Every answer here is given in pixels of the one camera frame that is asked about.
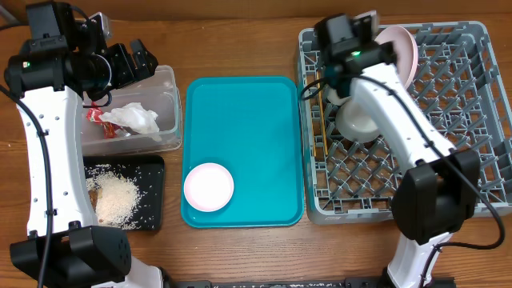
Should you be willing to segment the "white cup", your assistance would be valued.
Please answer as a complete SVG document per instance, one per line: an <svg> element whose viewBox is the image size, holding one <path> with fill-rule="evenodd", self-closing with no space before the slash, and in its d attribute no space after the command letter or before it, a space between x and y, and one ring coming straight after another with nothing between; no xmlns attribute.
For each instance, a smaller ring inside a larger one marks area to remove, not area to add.
<svg viewBox="0 0 512 288"><path fill-rule="evenodd" d="M341 98L340 96L338 96L337 91L329 86L326 88L326 98L331 104L336 106L342 106L346 102L351 100L351 97Z"/></svg>

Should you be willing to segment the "wooden chopstick diagonal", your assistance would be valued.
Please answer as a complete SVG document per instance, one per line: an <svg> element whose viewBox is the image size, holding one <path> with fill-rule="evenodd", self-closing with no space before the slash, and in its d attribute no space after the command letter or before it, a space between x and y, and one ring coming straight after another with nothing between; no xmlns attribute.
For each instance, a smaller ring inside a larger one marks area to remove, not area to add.
<svg viewBox="0 0 512 288"><path fill-rule="evenodd" d="M321 132L322 132L322 146L323 146L323 152L324 156L326 157L328 154L328 147L326 142L326 124L325 124L325 116L324 116L324 109L323 109L323 91L325 88L325 83L319 83L318 84L318 106L319 106L319 113L320 113L320 125L321 125Z"/></svg>

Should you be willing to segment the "white napkin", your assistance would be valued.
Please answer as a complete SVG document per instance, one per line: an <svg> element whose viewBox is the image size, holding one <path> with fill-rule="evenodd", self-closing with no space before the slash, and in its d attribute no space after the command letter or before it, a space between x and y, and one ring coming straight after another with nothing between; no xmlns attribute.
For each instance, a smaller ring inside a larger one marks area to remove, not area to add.
<svg viewBox="0 0 512 288"><path fill-rule="evenodd" d="M158 134L160 129L156 123L157 118L156 112L144 109L140 102L131 102L121 108L114 108L100 117L101 120L116 124L123 129L117 138L145 134L154 141L160 142L162 137Z"/></svg>

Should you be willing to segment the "wooden chopstick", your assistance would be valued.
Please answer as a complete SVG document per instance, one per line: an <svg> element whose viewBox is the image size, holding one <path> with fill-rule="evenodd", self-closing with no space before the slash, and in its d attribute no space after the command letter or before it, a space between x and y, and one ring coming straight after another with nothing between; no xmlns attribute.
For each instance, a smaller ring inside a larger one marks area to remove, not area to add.
<svg viewBox="0 0 512 288"><path fill-rule="evenodd" d="M316 151L316 140L315 140L315 132L314 132L314 107L316 106L316 100L314 98L309 100L310 103L310 116L311 116L311 133L312 133L312 145L313 145L313 157L317 156Z"/></svg>

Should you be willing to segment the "grey-white bowl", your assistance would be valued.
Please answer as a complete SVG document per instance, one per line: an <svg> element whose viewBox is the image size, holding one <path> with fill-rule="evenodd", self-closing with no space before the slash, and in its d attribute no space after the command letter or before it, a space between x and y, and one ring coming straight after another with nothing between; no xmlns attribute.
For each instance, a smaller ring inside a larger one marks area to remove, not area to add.
<svg viewBox="0 0 512 288"><path fill-rule="evenodd" d="M352 142L371 142L380 135L371 116L352 100L348 100L338 109L335 126L341 136Z"/></svg>

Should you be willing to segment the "red snack wrapper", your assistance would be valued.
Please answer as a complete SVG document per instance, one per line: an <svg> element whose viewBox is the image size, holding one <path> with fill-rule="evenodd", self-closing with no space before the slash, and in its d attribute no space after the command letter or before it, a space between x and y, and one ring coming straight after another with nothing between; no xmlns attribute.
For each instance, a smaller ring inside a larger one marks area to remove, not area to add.
<svg viewBox="0 0 512 288"><path fill-rule="evenodd" d="M118 137L123 132L123 129L116 124L101 120L100 117L104 114L104 112L95 102L92 102L92 104L92 107L87 111L86 119L89 122L99 125L102 128L103 136L105 139Z"/></svg>

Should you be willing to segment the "pink plate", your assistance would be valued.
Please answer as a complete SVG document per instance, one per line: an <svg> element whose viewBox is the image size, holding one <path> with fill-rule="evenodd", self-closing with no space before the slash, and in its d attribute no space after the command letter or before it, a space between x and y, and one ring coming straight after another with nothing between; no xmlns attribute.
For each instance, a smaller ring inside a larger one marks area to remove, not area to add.
<svg viewBox="0 0 512 288"><path fill-rule="evenodd" d="M418 47L413 35L403 26L388 26L380 32L375 41L378 44L392 42L397 54L397 72L407 89L412 83L418 65Z"/></svg>

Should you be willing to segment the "small pink bowl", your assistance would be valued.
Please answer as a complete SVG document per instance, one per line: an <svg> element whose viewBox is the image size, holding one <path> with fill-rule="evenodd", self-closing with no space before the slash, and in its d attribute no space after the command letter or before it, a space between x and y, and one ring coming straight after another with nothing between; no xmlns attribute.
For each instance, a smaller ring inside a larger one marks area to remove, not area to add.
<svg viewBox="0 0 512 288"><path fill-rule="evenodd" d="M224 166L203 163L185 178L184 196L189 205L201 212L215 212L226 206L234 194L234 179Z"/></svg>

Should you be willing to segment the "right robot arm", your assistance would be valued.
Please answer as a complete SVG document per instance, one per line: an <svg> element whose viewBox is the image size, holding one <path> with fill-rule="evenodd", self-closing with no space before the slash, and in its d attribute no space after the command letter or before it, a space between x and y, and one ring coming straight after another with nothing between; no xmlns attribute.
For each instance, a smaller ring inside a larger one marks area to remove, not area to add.
<svg viewBox="0 0 512 288"><path fill-rule="evenodd" d="M479 156L442 136L400 82L390 42L322 50L329 85L368 113L398 160L402 180L391 203L401 232L383 278L423 287L442 245L474 215Z"/></svg>

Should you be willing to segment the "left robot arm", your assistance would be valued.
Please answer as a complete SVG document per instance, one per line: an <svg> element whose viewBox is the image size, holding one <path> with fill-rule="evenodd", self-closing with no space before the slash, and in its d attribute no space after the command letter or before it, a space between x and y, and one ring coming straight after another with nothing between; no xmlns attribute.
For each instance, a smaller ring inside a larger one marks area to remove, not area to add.
<svg viewBox="0 0 512 288"><path fill-rule="evenodd" d="M161 268L134 257L126 233L98 224L86 188L82 101L148 78L156 58L137 57L101 34L38 34L10 58L3 92L25 126L32 202L27 238L10 247L15 267L43 287L169 287Z"/></svg>

